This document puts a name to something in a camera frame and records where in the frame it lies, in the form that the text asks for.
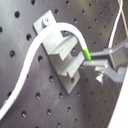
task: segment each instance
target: hole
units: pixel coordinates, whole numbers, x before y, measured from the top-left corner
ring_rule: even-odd
[[[102,12],[100,12],[100,16],[103,16],[103,13]]]
[[[89,31],[91,31],[91,30],[92,30],[91,26],[89,26],[89,27],[88,27],[88,30],[89,30]]]
[[[107,26],[104,26],[105,29],[107,29]]]
[[[2,27],[0,27],[0,34],[2,34],[2,32],[3,32],[3,28],[2,28]]]
[[[57,123],[57,126],[56,126],[57,128],[60,128],[61,127],[61,124],[60,124],[60,122],[59,123]]]
[[[108,22],[110,23],[110,22],[111,22],[111,20],[110,20],[110,19],[108,19]]]
[[[97,22],[98,22],[98,20],[97,20],[97,19],[95,19],[95,22],[97,23]]]
[[[89,7],[90,7],[90,8],[92,7],[92,4],[91,4],[91,3],[89,4]]]
[[[20,12],[19,11],[15,11],[15,17],[19,18],[19,16],[20,16]]]
[[[58,9],[55,10],[55,14],[59,14],[59,10]]]
[[[96,43],[96,42],[94,42],[94,45],[96,46],[96,45],[97,45],[97,43]]]
[[[70,2],[67,0],[67,1],[66,1],[66,4],[67,4],[67,5],[70,5]]]
[[[15,56],[15,51],[14,50],[10,51],[10,57],[14,58],[14,56]]]
[[[104,100],[104,103],[106,103],[107,101],[106,100]]]
[[[27,34],[27,35],[26,35],[26,39],[27,39],[28,41],[30,41],[30,40],[32,39],[31,34]]]
[[[53,76],[52,76],[52,75],[49,76],[49,81],[50,81],[50,82],[53,82]]]
[[[77,97],[80,97],[80,92],[77,92]]]
[[[95,102],[95,105],[97,105],[97,102]]]
[[[9,98],[11,94],[12,94],[12,92],[9,92],[9,93],[7,94],[7,98]]]
[[[47,110],[47,115],[48,115],[48,116],[52,115],[51,109],[48,109],[48,110]]]
[[[38,57],[38,62],[39,62],[39,63],[42,63],[42,61],[43,61],[43,57],[40,55],[40,56]]]
[[[104,7],[104,10],[106,11],[107,10],[107,7]]]
[[[82,14],[85,15],[85,10],[82,10]]]
[[[59,98],[60,98],[60,99],[63,98],[63,93],[62,93],[62,92],[59,93]]]
[[[68,107],[67,108],[67,112],[71,112],[71,107]]]
[[[100,36],[102,36],[102,33],[100,33]]]
[[[72,49],[72,52],[76,52],[76,49],[75,49],[75,47]]]
[[[84,109],[86,108],[86,105],[85,105],[85,104],[83,105],[83,108],[84,108]]]
[[[90,94],[92,95],[93,94],[93,91],[91,91]]]
[[[91,115],[88,115],[88,119],[90,119]]]
[[[86,82],[86,83],[88,82],[88,78],[85,79],[85,82]]]
[[[95,127],[95,124],[92,124],[92,127]]]
[[[72,78],[72,79],[71,79],[71,83],[73,84],[73,83],[74,83],[74,81],[75,81],[75,79],[74,79],[74,78]]]
[[[76,19],[76,18],[74,19],[74,23],[75,23],[75,24],[77,23],[77,19]]]
[[[77,118],[74,120],[74,123],[75,123],[75,124],[77,124],[77,123],[78,123],[78,119],[77,119]]]
[[[21,113],[21,116],[22,116],[23,118],[26,118],[26,117],[27,117],[27,112],[26,112],[26,111],[23,111],[23,112]]]
[[[31,0],[31,4],[34,5],[36,3],[36,0]]]
[[[38,92],[38,93],[36,93],[35,98],[36,98],[37,100],[39,100],[39,99],[40,99],[40,97],[41,97],[40,93],[39,93],[39,92]]]

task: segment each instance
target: metal plate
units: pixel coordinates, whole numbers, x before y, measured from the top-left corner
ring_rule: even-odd
[[[0,1],[0,107],[15,87],[27,50],[36,34],[32,24],[48,10],[57,22],[74,24],[91,52],[107,46],[118,12],[116,0]],[[126,38],[122,18],[114,43]],[[80,52],[80,46],[72,54]],[[0,122],[1,128],[106,128],[117,94],[82,76],[70,95],[62,87],[42,46],[38,49],[18,99]]]

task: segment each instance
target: cable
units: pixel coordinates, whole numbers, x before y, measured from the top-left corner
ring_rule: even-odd
[[[118,15],[117,15],[117,18],[116,18],[112,33],[111,33],[111,37],[110,37],[110,41],[109,41],[109,44],[108,44],[108,48],[111,48],[112,45],[113,45],[113,40],[114,40],[114,36],[115,36],[115,33],[116,33],[117,24],[118,24],[119,19],[120,19],[122,8],[123,8],[123,0],[120,0],[120,9],[119,9],[119,12],[118,12]]]
[[[73,33],[77,37],[77,39],[79,40],[87,59],[89,59],[89,60],[91,59],[87,45],[86,45],[86,42],[85,42],[81,32],[75,26],[68,24],[68,23],[56,23],[56,24],[52,24],[52,25],[44,28],[36,36],[36,38],[34,39],[34,41],[32,42],[32,44],[30,45],[30,47],[28,49],[28,52],[27,52],[27,55],[25,57],[25,61],[23,63],[23,67],[22,67],[18,82],[16,83],[16,86],[15,86],[12,94],[10,95],[10,97],[8,98],[6,103],[3,105],[3,107],[0,109],[0,121],[2,120],[4,115],[8,112],[8,110],[11,108],[11,106],[13,105],[15,100],[17,99],[19,93],[21,92],[23,85],[25,83],[27,74],[29,72],[32,60],[33,60],[34,55],[35,55],[37,49],[39,48],[41,42],[43,42],[43,40],[48,35],[54,33],[55,31],[69,31],[69,32]]]
[[[125,27],[126,36],[127,36],[127,38],[128,38],[128,27],[127,27],[127,23],[126,23],[126,19],[125,19],[125,15],[124,15],[123,9],[122,9],[122,18],[123,18],[123,22],[124,22],[124,27]]]

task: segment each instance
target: pegboard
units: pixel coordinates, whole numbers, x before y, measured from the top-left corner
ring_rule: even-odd
[[[57,22],[75,25],[90,52],[103,50],[119,5],[117,0],[8,0],[0,1],[0,107],[13,91],[27,50],[36,37],[32,24],[48,10]],[[122,18],[114,45],[126,39]],[[77,45],[72,55],[80,51]],[[91,83],[80,67],[81,78],[66,93],[42,46],[39,47],[25,85],[0,128],[107,128],[117,101],[112,81]]]

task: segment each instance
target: white wire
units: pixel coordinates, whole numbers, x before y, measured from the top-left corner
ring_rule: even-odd
[[[3,107],[0,109],[0,121],[4,117],[4,115],[8,112],[8,110],[11,108],[15,100],[17,99],[19,93],[21,92],[23,85],[25,83],[27,74],[29,72],[32,60],[34,58],[34,55],[40,46],[41,42],[50,34],[54,33],[55,31],[69,31],[73,33],[81,43],[81,46],[83,49],[87,48],[86,42],[81,34],[81,32],[73,25],[68,23],[56,23],[52,24],[46,28],[44,28],[34,39],[32,44],[30,45],[27,55],[25,57],[25,61],[18,79],[18,82],[16,83],[16,86],[10,95],[9,99],[6,101],[6,103],[3,105]]]
[[[113,30],[112,30],[112,34],[111,34],[111,37],[110,37],[108,48],[111,48],[112,45],[113,45],[113,40],[114,40],[114,36],[115,36],[115,33],[116,33],[117,25],[118,25],[118,22],[119,22],[119,19],[120,19],[122,8],[123,8],[123,0],[120,0],[120,9],[119,9],[119,12],[118,12],[118,15],[117,15],[117,18],[116,18],[116,21],[115,21],[115,24],[114,24],[114,27],[113,27]]]

